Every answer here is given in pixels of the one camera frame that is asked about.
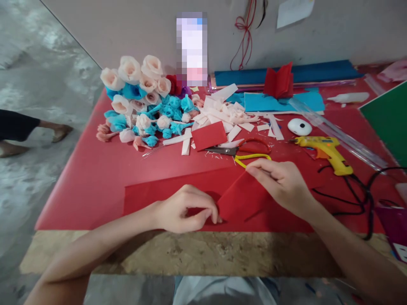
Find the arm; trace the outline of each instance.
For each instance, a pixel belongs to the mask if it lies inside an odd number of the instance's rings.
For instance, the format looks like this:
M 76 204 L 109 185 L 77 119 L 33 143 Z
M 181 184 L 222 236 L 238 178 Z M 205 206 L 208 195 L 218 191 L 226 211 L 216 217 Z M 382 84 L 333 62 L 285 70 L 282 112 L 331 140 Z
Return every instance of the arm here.
M 204 208 L 186 217 L 188 208 Z M 137 234 L 154 229 L 185 233 L 201 229 L 206 219 L 221 222 L 213 199 L 193 186 L 93 230 L 61 251 L 28 296 L 26 305 L 82 304 L 93 269 Z
M 407 277 L 314 199 L 294 163 L 259 159 L 250 163 L 246 170 L 279 205 L 314 228 L 359 291 L 375 304 L 405 303 Z

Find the hand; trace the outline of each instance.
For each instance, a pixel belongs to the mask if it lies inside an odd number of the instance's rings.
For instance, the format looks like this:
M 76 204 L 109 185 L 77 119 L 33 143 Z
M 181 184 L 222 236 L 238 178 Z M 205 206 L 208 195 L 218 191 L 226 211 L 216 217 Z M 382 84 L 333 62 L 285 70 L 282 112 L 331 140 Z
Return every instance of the hand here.
M 212 197 L 191 185 L 184 185 L 164 201 L 153 203 L 156 226 L 173 233 L 186 233 L 202 229 L 212 216 L 214 224 L 222 222 Z M 194 216 L 187 216 L 189 208 L 204 208 Z
M 270 193 L 276 202 L 310 224 L 323 206 L 311 195 L 300 171 L 293 162 L 259 159 L 246 171 Z

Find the foot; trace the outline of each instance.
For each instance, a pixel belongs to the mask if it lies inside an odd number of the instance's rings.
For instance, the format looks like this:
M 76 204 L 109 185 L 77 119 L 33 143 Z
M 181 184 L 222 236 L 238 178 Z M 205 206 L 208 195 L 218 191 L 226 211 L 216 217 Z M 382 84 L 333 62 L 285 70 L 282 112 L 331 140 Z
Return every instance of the foot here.
M 0 155 L 0 158 L 8 158 L 15 155 L 21 155 L 22 153 L 25 153 L 30 149 L 29 147 L 14 145 L 10 143 L 7 144 L 7 147 L 3 148 L 3 153 Z
M 54 138 L 52 139 L 52 142 L 58 143 L 62 141 L 72 130 L 73 128 L 68 125 L 61 125 L 59 128 L 54 129 Z

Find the wall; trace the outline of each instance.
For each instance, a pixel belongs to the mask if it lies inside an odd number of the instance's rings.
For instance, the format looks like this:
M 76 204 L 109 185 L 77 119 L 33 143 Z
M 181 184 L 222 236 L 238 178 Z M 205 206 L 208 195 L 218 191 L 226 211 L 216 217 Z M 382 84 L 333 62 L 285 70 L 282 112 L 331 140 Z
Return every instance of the wall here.
M 43 0 L 101 67 L 117 67 L 121 55 L 138 61 L 152 54 L 167 73 L 176 66 L 176 13 L 208 12 L 209 70 L 228 70 L 243 32 L 234 26 L 246 0 Z M 354 64 L 407 54 L 407 1 L 316 0 L 311 16 L 276 30 L 278 5 L 253 30 L 247 68 L 289 61 L 311 64 L 350 59 Z

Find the gray floor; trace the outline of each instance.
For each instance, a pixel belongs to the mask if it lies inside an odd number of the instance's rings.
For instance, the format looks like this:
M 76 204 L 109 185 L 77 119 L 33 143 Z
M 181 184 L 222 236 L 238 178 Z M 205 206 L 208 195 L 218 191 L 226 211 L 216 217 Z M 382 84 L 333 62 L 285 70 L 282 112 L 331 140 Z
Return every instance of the gray floor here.
M 51 144 L 52 133 L 36 128 L 23 143 L 32 148 L 28 153 L 0 159 L 0 298 L 8 305 L 22 304 L 39 278 L 21 275 L 18 266 L 102 90 L 100 68 L 38 0 L 0 0 L 0 63 L 14 48 L 23 52 L 0 70 L 0 108 L 66 123 L 75 131 Z M 326 289 L 320 279 L 282 279 L 282 303 L 340 304 L 316 298 L 305 282 Z M 85 304 L 170 304 L 172 295 L 172 277 L 94 275 Z

